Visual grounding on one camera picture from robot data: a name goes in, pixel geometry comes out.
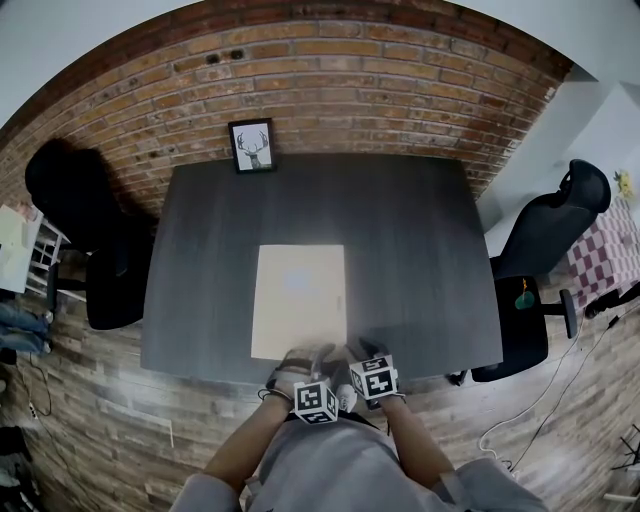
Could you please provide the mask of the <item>person's right forearm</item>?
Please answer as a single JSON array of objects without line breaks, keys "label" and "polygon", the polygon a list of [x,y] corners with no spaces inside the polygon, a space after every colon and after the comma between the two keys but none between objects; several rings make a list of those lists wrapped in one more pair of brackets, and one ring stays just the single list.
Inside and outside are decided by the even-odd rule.
[{"label": "person's right forearm", "polygon": [[434,441],[423,422],[399,396],[380,400],[392,434],[400,465],[405,474],[425,488],[432,489],[454,467]]}]

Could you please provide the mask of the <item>person's left forearm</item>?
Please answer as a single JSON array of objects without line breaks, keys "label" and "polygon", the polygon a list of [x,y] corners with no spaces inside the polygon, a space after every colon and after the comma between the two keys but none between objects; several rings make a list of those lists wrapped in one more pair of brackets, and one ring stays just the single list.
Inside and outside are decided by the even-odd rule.
[{"label": "person's left forearm", "polygon": [[203,473],[226,483],[240,495],[291,409],[291,402],[283,396],[267,395],[219,447]]}]

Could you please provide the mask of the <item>black high-back office chair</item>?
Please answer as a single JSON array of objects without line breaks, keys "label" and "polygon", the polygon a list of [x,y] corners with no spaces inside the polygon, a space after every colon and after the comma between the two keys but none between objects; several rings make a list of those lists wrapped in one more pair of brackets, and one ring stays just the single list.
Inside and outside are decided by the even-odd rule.
[{"label": "black high-back office chair", "polygon": [[63,279],[54,271],[51,295],[83,291],[95,330],[141,320],[153,238],[144,222],[121,209],[100,152],[51,139],[29,160],[25,185],[33,205],[69,240],[66,248],[87,256],[85,279]]}]

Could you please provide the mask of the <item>black metal stool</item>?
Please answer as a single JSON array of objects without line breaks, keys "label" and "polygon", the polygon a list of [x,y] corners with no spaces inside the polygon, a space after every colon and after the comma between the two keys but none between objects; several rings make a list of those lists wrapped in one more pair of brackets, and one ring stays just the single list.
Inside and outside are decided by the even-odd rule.
[{"label": "black metal stool", "polygon": [[640,471],[640,427],[633,423],[630,434],[621,436],[620,441],[624,449],[624,461],[612,467],[612,470]]}]

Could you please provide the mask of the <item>white wooden chair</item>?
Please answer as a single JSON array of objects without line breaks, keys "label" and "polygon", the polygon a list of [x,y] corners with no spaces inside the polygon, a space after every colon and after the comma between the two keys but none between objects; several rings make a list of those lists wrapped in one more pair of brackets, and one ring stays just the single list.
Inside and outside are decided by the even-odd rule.
[{"label": "white wooden chair", "polygon": [[26,289],[47,297],[60,264],[59,252],[68,238],[44,216],[40,217],[27,272]]}]

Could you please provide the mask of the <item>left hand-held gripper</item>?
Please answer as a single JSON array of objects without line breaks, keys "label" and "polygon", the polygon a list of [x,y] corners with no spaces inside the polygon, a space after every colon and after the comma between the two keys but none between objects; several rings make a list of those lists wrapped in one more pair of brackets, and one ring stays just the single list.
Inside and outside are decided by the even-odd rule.
[{"label": "left hand-held gripper", "polygon": [[318,349],[301,346],[289,350],[272,373],[272,392],[287,399],[294,414],[308,425],[336,422],[338,400],[332,387],[325,359],[336,345]]}]

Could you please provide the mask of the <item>beige rectangular board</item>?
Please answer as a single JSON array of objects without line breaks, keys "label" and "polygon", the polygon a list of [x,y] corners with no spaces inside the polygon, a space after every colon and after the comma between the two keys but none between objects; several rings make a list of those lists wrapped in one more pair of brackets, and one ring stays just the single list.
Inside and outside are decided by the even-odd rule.
[{"label": "beige rectangular board", "polygon": [[347,340],[342,245],[259,248],[251,356],[280,360],[299,346]]}]

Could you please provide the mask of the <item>black mesh headrest office chair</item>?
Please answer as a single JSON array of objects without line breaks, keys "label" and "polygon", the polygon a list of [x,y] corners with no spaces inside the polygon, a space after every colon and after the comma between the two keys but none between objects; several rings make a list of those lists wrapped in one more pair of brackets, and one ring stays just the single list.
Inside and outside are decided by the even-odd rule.
[{"label": "black mesh headrest office chair", "polygon": [[[492,382],[524,372],[548,357],[545,318],[564,318],[567,336],[577,334],[577,319],[571,293],[559,292],[559,301],[544,304],[536,279],[549,274],[572,244],[591,227],[611,203],[606,176],[593,164],[574,159],[554,193],[531,200],[521,210],[501,253],[490,259],[499,312],[503,361],[494,365],[449,374],[449,383],[459,386],[470,374],[476,382]],[[516,298],[526,278],[535,304],[517,310]]]}]

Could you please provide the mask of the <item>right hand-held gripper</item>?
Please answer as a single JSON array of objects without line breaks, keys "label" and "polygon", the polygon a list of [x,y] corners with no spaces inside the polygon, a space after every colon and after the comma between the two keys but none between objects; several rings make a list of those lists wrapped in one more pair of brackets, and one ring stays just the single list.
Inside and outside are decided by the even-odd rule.
[{"label": "right hand-held gripper", "polygon": [[379,409],[380,399],[384,397],[405,398],[399,391],[399,375],[393,357],[386,354],[384,344],[360,338],[359,346],[347,344],[344,352],[352,386],[368,410]]}]

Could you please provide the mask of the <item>pink checkered tablecloth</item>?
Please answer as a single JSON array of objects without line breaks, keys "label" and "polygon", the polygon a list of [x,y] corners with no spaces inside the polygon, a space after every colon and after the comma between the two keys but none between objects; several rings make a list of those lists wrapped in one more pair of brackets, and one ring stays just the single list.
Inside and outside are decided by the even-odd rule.
[{"label": "pink checkered tablecloth", "polygon": [[567,253],[578,310],[612,290],[626,293],[640,281],[640,230],[629,204],[615,197],[606,212]]}]

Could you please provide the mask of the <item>person's grey shirt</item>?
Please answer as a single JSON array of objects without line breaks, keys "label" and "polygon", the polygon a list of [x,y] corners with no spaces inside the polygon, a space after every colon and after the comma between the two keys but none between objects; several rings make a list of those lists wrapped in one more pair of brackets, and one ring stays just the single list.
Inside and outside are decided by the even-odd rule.
[{"label": "person's grey shirt", "polygon": [[170,512],[549,512],[488,458],[428,489],[404,473],[389,437],[350,420],[285,422],[248,489],[241,503],[228,484],[195,474]]}]

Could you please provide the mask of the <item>black bag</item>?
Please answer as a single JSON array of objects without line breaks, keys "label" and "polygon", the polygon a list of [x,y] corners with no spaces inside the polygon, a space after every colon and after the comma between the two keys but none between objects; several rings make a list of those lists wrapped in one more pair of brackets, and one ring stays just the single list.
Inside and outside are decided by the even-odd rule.
[{"label": "black bag", "polygon": [[0,427],[0,512],[32,512],[22,497],[31,491],[31,455],[19,427]]}]

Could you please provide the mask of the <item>white side table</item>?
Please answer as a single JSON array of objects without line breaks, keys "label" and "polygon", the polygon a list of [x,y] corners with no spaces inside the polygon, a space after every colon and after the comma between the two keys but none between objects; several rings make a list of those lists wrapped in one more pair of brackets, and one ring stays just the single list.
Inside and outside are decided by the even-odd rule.
[{"label": "white side table", "polygon": [[22,294],[43,215],[34,206],[0,207],[0,289]]}]

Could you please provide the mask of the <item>black framed deer picture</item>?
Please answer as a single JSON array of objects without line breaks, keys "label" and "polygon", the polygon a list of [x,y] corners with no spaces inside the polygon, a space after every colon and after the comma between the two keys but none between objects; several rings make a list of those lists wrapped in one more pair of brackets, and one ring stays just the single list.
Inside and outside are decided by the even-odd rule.
[{"label": "black framed deer picture", "polygon": [[230,122],[228,131],[234,166],[238,174],[276,170],[271,118]]}]

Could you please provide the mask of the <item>green and orange toy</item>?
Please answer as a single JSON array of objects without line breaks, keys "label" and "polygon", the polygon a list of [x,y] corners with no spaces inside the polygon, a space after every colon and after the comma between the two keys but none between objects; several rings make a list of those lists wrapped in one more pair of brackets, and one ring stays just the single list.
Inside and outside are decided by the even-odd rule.
[{"label": "green and orange toy", "polygon": [[517,310],[530,309],[535,304],[535,296],[529,290],[527,279],[522,279],[522,293],[515,300],[515,307]]}]

